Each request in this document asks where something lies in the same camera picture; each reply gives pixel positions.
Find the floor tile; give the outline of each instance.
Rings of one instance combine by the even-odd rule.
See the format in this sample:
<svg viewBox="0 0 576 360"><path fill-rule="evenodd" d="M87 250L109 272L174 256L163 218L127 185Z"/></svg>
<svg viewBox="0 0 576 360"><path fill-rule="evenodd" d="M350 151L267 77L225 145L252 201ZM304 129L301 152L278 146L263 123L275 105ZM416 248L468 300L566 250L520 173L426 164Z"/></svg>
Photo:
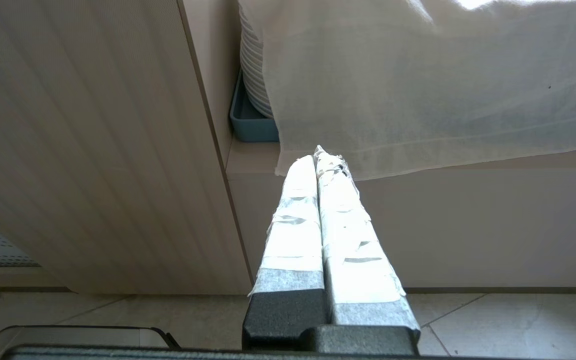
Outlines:
<svg viewBox="0 0 576 360"><path fill-rule="evenodd" d="M246 296L133 296L61 324L154 327L182 347L240 349L248 303Z"/></svg>
<svg viewBox="0 0 576 360"><path fill-rule="evenodd" d="M419 343L416 345L419 349L419 354L426 356L448 356L448 353L444 350L441 342L435 336L430 326L425 326L421 328L421 337L419 338Z"/></svg>
<svg viewBox="0 0 576 360"><path fill-rule="evenodd" d="M74 292L2 292L0 330L13 325L52 325L124 297Z"/></svg>
<svg viewBox="0 0 576 360"><path fill-rule="evenodd" d="M488 294L432 328L452 355L576 359L576 294Z"/></svg>
<svg viewBox="0 0 576 360"><path fill-rule="evenodd" d="M425 326L483 294L408 294L410 308L419 326Z"/></svg>

